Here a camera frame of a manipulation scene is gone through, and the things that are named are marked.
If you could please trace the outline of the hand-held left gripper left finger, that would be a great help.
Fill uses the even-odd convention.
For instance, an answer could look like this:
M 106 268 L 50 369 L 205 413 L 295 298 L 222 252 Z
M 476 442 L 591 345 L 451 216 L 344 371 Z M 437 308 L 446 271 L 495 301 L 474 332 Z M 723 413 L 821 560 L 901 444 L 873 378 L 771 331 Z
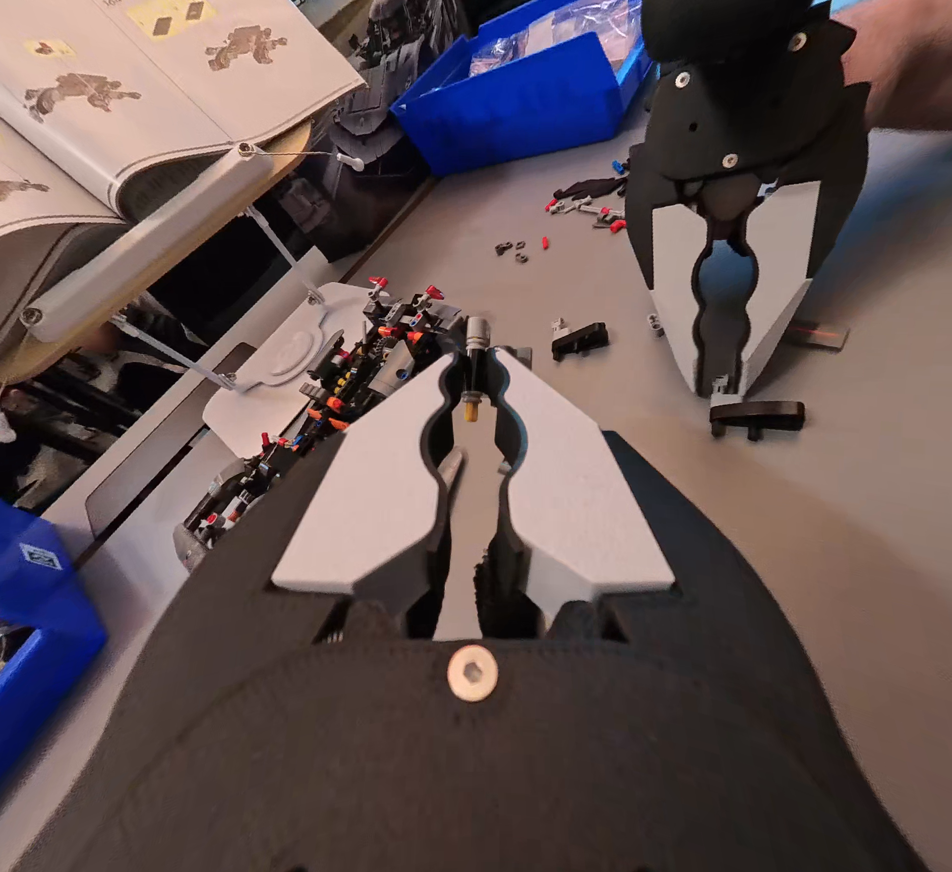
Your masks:
M 381 604 L 411 638 L 432 638 L 449 567 L 456 356 L 445 353 L 341 437 L 272 583 Z

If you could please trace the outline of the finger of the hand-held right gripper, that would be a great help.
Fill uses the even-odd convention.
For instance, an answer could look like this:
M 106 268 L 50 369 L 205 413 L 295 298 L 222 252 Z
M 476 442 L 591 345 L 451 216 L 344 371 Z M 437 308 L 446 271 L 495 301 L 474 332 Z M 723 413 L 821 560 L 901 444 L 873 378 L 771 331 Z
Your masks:
M 686 385 L 702 397 L 706 358 L 703 319 L 708 302 L 700 271 L 711 252 L 707 220 L 686 205 L 655 209 L 652 250 L 653 304 Z
M 747 339 L 737 390 L 745 396 L 763 372 L 811 284 L 807 276 L 820 182 L 777 188 L 746 221 L 756 281 L 745 304 Z

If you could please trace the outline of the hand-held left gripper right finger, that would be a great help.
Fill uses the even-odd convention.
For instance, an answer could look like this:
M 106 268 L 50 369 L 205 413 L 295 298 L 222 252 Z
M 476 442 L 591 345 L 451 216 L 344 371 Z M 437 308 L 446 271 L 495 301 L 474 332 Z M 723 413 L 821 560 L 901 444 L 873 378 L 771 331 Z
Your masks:
M 565 604 L 667 591 L 673 569 L 601 427 L 508 349 L 486 358 L 508 472 L 474 573 L 482 635 L 530 639 Z

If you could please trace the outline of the black lego beam assembly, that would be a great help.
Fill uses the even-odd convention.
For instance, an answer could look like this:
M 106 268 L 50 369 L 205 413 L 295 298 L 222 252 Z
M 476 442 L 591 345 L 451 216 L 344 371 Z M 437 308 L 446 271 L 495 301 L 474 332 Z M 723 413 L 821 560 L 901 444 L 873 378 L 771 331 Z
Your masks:
M 722 375 L 712 381 L 709 426 L 714 438 L 726 435 L 729 427 L 746 430 L 748 441 L 757 442 L 765 431 L 799 432 L 805 423 L 805 407 L 795 401 L 746 401 L 730 391 L 730 377 Z
M 562 318 L 552 323 L 551 354 L 557 363 L 566 356 L 587 354 L 606 348 L 609 344 L 608 329 L 604 322 L 593 322 L 577 330 L 572 330 Z

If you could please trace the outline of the dark grey lego axle assembly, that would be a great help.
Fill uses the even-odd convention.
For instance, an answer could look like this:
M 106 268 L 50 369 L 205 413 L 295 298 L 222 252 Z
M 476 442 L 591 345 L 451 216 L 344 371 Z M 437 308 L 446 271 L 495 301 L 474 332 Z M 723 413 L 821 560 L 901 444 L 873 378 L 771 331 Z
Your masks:
M 475 423 L 479 417 L 479 406 L 488 399 L 498 407 L 501 392 L 499 380 L 492 377 L 490 361 L 487 356 L 491 342 L 488 319 L 482 316 L 469 316 L 466 326 L 466 360 L 464 362 L 464 386 L 461 401 L 464 406 L 464 419 Z

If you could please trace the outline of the person's right forearm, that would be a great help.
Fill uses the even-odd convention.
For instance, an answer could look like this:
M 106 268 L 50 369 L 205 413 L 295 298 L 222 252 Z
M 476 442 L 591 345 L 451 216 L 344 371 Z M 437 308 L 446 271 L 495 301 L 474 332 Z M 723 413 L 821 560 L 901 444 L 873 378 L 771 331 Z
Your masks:
M 870 86 L 866 128 L 951 130 L 951 0 L 863 0 L 836 19 L 856 33 L 843 74 Z

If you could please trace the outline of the dark lego tile red stripe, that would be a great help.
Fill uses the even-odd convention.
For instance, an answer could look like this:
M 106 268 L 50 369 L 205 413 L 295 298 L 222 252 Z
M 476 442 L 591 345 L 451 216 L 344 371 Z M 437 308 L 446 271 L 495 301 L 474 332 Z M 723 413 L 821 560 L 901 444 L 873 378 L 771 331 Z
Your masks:
M 794 319 L 782 336 L 782 342 L 808 349 L 839 353 L 849 337 L 849 327 Z

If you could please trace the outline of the light grey lego rod assembly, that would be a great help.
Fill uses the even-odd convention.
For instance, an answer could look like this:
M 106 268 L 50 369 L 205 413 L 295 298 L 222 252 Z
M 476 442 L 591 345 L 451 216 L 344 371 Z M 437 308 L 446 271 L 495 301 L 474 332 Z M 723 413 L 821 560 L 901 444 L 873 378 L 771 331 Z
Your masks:
M 553 199 L 544 208 L 548 214 L 579 212 L 591 218 L 592 227 L 618 233 L 626 229 L 624 213 L 611 207 L 598 207 L 590 197 Z

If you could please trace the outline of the black lego wing panel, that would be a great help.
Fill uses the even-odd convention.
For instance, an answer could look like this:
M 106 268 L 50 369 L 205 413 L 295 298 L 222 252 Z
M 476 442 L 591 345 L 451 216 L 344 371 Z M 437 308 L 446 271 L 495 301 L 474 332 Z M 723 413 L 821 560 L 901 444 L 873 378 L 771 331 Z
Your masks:
M 556 201 L 577 201 L 591 198 L 601 199 L 612 194 L 625 194 L 627 175 L 615 178 L 586 179 L 576 182 L 567 188 L 554 191 Z

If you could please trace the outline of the large lego vehicle model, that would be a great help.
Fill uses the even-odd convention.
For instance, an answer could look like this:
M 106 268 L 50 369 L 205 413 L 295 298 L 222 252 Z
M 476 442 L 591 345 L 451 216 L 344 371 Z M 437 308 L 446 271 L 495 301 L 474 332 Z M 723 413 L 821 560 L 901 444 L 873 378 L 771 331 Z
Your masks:
M 387 292 L 387 278 L 370 279 L 363 334 L 346 344 L 338 333 L 305 370 L 307 403 L 281 436 L 261 435 L 261 450 L 236 457 L 210 482 L 200 502 L 173 529 L 175 552 L 196 569 L 296 462 L 343 433 L 441 356 L 443 340 L 461 344 L 466 315 L 434 286 L 408 297 Z

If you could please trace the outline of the clear plastic bags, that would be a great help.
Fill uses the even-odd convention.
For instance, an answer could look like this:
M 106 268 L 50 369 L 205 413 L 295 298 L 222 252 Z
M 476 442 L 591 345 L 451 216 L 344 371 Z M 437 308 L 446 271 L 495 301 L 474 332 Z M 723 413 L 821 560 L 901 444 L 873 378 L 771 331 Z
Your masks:
M 641 0 L 576 0 L 517 33 L 483 45 L 470 59 L 469 76 L 541 53 L 584 34 L 594 34 L 614 72 L 641 39 Z

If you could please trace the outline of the blue plastic bin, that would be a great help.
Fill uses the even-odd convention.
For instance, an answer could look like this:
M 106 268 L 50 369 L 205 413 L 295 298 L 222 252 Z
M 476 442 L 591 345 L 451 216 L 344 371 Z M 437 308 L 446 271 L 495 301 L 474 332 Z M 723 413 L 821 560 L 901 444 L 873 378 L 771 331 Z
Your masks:
M 85 676 L 108 633 L 56 527 L 1 504 L 1 619 L 27 638 L 1 672 L 1 782 Z
M 389 107 L 437 176 L 614 137 L 653 67 L 643 41 L 614 68 L 591 34 L 470 76 L 472 57 L 579 0 L 531 0 L 460 37 Z

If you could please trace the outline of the large dark printed box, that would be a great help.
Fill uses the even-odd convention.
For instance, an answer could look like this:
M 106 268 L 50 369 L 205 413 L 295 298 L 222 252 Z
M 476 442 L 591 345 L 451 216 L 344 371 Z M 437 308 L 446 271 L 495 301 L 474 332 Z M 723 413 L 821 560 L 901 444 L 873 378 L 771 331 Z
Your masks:
M 260 206 L 275 222 L 293 222 L 302 240 L 335 262 L 376 241 L 429 179 L 429 165 L 389 107 L 470 29 L 460 0 L 292 3 L 363 86 L 313 119 L 309 155 Z M 364 171 L 339 164 L 338 151 L 363 159 Z

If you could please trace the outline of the open instruction booklet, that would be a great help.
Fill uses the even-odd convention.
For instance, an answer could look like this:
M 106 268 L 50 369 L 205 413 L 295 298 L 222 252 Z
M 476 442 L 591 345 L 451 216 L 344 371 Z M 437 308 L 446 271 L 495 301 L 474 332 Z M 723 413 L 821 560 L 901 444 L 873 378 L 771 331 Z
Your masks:
M 137 223 L 364 86 L 292 0 L 2 0 L 2 117 Z

